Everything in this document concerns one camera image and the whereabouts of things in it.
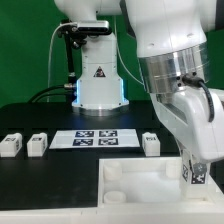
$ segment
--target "black cable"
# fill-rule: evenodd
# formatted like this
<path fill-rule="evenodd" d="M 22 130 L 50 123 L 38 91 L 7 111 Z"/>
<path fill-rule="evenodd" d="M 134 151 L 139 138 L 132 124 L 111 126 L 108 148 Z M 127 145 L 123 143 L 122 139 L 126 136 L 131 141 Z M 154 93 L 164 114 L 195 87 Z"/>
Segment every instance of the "black cable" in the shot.
<path fill-rule="evenodd" d="M 64 34 L 65 46 L 66 46 L 66 55 L 67 55 L 67 65 L 69 74 L 75 74 L 74 64 L 73 64 L 73 55 L 72 55 L 72 45 L 70 41 L 69 33 L 65 32 Z"/>
<path fill-rule="evenodd" d="M 58 86 L 52 86 L 52 87 L 49 87 L 47 89 L 44 89 L 44 90 L 38 92 L 37 94 L 35 94 L 32 98 L 30 98 L 30 100 L 28 101 L 28 103 L 32 103 L 37 97 L 39 97 L 43 93 L 47 93 L 47 92 L 49 92 L 51 90 L 63 89 L 63 88 L 64 88 L 64 85 L 58 85 Z"/>
<path fill-rule="evenodd" d="M 208 121 L 212 122 L 215 118 L 215 109 L 214 109 L 214 103 L 212 100 L 211 93 L 210 93 L 209 89 L 207 88 L 207 86 L 205 85 L 204 81 L 203 82 L 200 81 L 199 84 L 200 84 L 201 88 L 205 91 L 205 95 L 208 100 L 208 106 L 209 106 L 209 111 L 210 111 Z"/>
<path fill-rule="evenodd" d="M 34 102 L 37 103 L 40 99 L 44 98 L 44 97 L 51 97 L 51 96 L 67 96 L 67 95 L 71 95 L 72 92 L 67 92 L 67 93 L 48 93 L 48 94 L 44 94 L 42 96 L 39 96 Z"/>
<path fill-rule="evenodd" d="M 204 80 L 199 77 L 195 77 L 195 76 L 192 77 L 190 75 L 185 75 L 185 76 L 183 76 L 182 81 L 185 85 L 197 87 L 197 88 L 201 87 L 204 90 L 206 98 L 208 100 L 208 106 L 209 106 L 208 121 L 212 122 L 215 117 L 214 103 L 213 103 L 211 93 L 210 93 L 209 89 L 207 88 L 207 86 L 205 85 Z"/>

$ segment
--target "white box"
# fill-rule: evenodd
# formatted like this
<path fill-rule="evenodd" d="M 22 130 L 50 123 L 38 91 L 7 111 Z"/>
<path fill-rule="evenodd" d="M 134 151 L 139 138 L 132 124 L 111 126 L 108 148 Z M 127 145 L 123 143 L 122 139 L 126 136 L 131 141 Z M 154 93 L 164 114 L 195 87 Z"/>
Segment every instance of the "white box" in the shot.
<path fill-rule="evenodd" d="M 104 168 L 111 161 L 119 162 L 122 167 L 122 178 L 119 180 L 105 179 Z M 181 157 L 100 159 L 96 214 L 106 214 L 108 221 L 96 223 L 222 224 L 223 193 L 209 176 L 207 195 L 204 198 L 184 197 L 180 188 L 181 161 Z M 173 175 L 173 172 L 170 175 L 170 165 L 174 165 L 172 170 L 179 171 L 178 175 Z M 105 200 L 108 192 L 117 192 L 114 198 L 120 201 L 108 203 Z M 126 196 L 124 202 L 121 201 L 122 195 Z"/>
<path fill-rule="evenodd" d="M 160 141 L 156 134 L 149 132 L 143 134 L 142 147 L 146 156 L 160 156 Z"/>
<path fill-rule="evenodd" d="M 28 157 L 41 157 L 47 148 L 47 134 L 34 134 L 27 143 Z"/>
<path fill-rule="evenodd" d="M 22 148 L 22 135 L 19 133 L 7 135 L 0 143 L 1 157 L 15 157 Z"/>

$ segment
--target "warning label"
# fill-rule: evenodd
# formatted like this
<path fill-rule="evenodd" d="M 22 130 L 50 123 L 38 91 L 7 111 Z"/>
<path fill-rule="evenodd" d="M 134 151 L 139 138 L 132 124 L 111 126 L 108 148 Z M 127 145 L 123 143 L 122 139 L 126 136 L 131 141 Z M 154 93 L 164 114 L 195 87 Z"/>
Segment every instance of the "warning label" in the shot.
<path fill-rule="evenodd" d="M 103 69 L 100 66 L 97 69 L 94 77 L 99 77 L 99 78 L 106 77 L 105 74 L 104 74 L 104 72 L 103 72 Z"/>

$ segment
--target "printed marker sheet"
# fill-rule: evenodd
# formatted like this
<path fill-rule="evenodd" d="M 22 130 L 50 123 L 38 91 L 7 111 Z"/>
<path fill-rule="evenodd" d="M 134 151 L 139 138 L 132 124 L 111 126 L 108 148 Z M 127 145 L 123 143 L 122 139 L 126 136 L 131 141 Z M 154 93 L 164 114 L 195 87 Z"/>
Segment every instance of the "printed marker sheet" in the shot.
<path fill-rule="evenodd" d="M 50 149 L 139 147 L 135 129 L 57 131 Z"/>

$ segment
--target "white plastic casing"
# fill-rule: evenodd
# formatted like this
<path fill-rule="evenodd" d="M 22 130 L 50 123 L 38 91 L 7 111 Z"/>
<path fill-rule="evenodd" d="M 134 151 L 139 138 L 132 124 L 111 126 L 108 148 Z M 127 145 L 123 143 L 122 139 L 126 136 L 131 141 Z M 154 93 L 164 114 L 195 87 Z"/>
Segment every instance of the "white plastic casing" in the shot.
<path fill-rule="evenodd" d="M 201 25 L 204 32 L 215 29 L 217 0 L 198 0 Z"/>
<path fill-rule="evenodd" d="M 173 94 L 175 110 L 168 109 L 151 94 L 159 120 L 201 163 L 224 159 L 224 111 L 218 95 L 211 91 L 211 96 L 215 117 L 208 122 L 209 107 L 203 91 L 186 87 L 185 91 Z"/>
<path fill-rule="evenodd" d="M 114 34 L 87 38 L 82 47 L 82 76 L 77 81 L 74 108 L 112 110 L 127 105 L 123 81 L 117 74 L 116 38 Z"/>
<path fill-rule="evenodd" d="M 34 134 L 27 143 L 28 157 L 41 157 L 47 148 L 47 134 Z"/>
<path fill-rule="evenodd" d="M 206 42 L 196 0 L 127 0 L 139 58 L 158 56 Z"/>
<path fill-rule="evenodd" d="M 22 135 L 19 133 L 7 135 L 0 143 L 1 157 L 15 157 L 22 148 Z"/>
<path fill-rule="evenodd" d="M 142 147 L 146 156 L 160 156 L 160 141 L 156 134 L 149 132 L 143 134 Z"/>
<path fill-rule="evenodd" d="M 121 14 L 120 0 L 54 0 L 54 2 L 73 22 L 96 20 L 96 14 Z"/>

